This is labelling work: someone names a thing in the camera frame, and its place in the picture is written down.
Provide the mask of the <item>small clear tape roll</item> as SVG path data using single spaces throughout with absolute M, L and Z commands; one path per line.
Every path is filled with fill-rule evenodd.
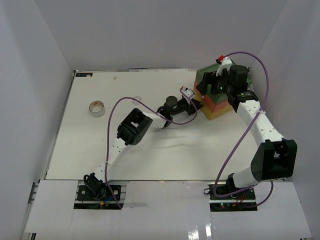
M 141 103 L 141 100 L 142 99 L 140 96 L 134 96 L 132 102 L 134 105 L 139 105 Z

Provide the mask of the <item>large clear tape roll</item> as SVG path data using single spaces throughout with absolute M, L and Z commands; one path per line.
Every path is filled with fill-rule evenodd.
M 105 105 L 102 101 L 93 101 L 88 107 L 89 113 L 95 117 L 100 118 L 106 113 Z

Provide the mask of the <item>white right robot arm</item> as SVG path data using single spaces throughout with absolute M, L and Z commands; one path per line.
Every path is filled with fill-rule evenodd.
M 248 69 L 232 65 L 229 69 L 205 72 L 196 89 L 205 95 L 225 94 L 228 103 L 246 123 L 257 151 L 246 169 L 232 173 L 224 185 L 214 184 L 212 193 L 217 198 L 233 200 L 260 182 L 286 179 L 294 173 L 298 146 L 293 139 L 285 139 L 272 125 L 257 95 L 248 89 Z

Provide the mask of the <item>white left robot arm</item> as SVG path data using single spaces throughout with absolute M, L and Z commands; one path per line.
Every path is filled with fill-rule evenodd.
M 203 107 L 203 104 L 193 97 L 193 93 L 190 96 L 184 93 L 180 100 L 175 96 L 169 96 L 156 111 L 146 107 L 151 113 L 134 108 L 117 127 L 112 146 L 110 146 L 111 119 L 109 119 L 106 132 L 106 159 L 97 170 L 83 177 L 90 197 L 94 200 L 107 198 L 119 200 L 120 198 L 109 184 L 108 174 L 112 166 L 117 163 L 127 149 L 142 141 L 150 127 L 165 129 L 171 124 L 186 125 L 193 121 L 198 110 Z

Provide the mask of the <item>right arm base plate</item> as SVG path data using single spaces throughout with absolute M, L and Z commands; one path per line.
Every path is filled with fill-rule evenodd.
M 253 189 L 227 197 L 214 195 L 214 184 L 209 184 L 203 193 L 209 196 L 209 206 L 212 213 L 257 211 L 256 195 Z

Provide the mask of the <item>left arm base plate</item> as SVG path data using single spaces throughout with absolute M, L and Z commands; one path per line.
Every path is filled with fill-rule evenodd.
M 73 208 L 75 210 L 120 210 L 110 189 L 103 189 L 94 194 L 86 185 L 79 185 L 76 192 Z

